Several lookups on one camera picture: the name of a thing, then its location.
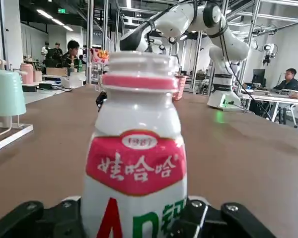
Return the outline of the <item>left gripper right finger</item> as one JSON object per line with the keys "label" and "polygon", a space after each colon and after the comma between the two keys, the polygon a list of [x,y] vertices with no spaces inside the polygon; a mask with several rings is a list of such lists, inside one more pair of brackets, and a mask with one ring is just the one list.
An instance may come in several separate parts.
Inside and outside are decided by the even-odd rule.
{"label": "left gripper right finger", "polygon": [[274,238],[244,205],[226,202],[216,209],[203,197],[188,197],[187,238]]}

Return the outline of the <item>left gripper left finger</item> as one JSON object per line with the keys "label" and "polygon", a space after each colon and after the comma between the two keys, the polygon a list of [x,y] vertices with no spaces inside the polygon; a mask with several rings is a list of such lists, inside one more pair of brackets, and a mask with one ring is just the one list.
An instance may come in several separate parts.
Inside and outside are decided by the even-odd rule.
{"label": "left gripper left finger", "polygon": [[21,203],[0,218],[0,238],[80,238],[80,196],[46,208],[40,201]]}

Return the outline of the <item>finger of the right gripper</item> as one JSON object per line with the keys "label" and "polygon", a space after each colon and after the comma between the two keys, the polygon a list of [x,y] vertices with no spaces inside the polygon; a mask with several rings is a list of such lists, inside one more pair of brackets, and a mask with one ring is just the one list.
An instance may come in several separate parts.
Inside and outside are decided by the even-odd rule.
{"label": "finger of the right gripper", "polygon": [[103,103],[107,100],[107,93],[105,91],[101,91],[95,102],[98,107],[98,112],[100,111]]}

